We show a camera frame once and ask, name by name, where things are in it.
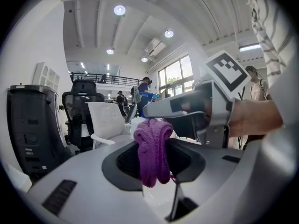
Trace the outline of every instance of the black mesh chair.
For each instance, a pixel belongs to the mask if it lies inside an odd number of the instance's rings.
[[[92,80],[75,80],[71,91],[96,93],[97,86]]]
[[[93,140],[90,138],[93,132],[93,122],[87,102],[104,102],[105,97],[95,92],[65,92],[62,95],[62,103],[69,121],[68,140],[76,145],[81,152],[93,148]],[[82,125],[86,124],[89,136],[81,137]]]

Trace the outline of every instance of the air conditioner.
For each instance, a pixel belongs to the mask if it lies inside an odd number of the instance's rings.
[[[157,56],[166,47],[160,40],[154,38],[144,50],[148,56]]]

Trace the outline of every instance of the vent grille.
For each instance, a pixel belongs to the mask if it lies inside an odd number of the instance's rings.
[[[43,207],[55,216],[58,216],[76,184],[76,182],[71,180],[63,180],[43,202]]]

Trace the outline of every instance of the black machine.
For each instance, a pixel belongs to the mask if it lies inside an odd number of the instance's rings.
[[[59,124],[57,93],[42,85],[12,85],[7,99],[10,139],[24,173],[40,178],[71,157]]]

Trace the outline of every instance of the white chair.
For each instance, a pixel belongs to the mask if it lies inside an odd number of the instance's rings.
[[[96,149],[102,143],[111,145],[131,139],[129,133],[124,133],[126,127],[130,125],[125,125],[117,104],[87,103],[93,121],[94,134],[90,136],[93,139],[93,149]]]

